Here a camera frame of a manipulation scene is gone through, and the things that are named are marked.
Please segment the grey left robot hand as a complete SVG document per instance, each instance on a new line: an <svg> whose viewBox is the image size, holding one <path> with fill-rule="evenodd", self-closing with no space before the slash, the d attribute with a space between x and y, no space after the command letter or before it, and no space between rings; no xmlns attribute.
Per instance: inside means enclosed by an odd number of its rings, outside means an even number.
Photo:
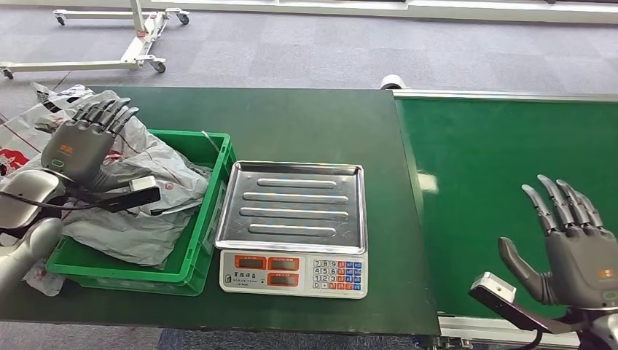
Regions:
<svg viewBox="0 0 618 350"><path fill-rule="evenodd" d="M133 180L151 176L150 170L140 167L120 174L102 168L116 137L139 112L129 103L129 98L109 98L78 108L52 134L41 155L43 168L95 193L127 187Z"/></svg>

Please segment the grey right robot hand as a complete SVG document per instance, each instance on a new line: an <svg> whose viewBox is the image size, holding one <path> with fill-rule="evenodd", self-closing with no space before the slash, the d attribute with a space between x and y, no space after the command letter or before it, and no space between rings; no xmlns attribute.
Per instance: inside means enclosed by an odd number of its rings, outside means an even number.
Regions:
<svg viewBox="0 0 618 350"><path fill-rule="evenodd" d="M498 238L498 253L526 292L544 305L582 310L617 309L617 237L608 230L592 201L562 179L539 174L553 207L523 184L539 220L549 270L539 272L507 237Z"/></svg>

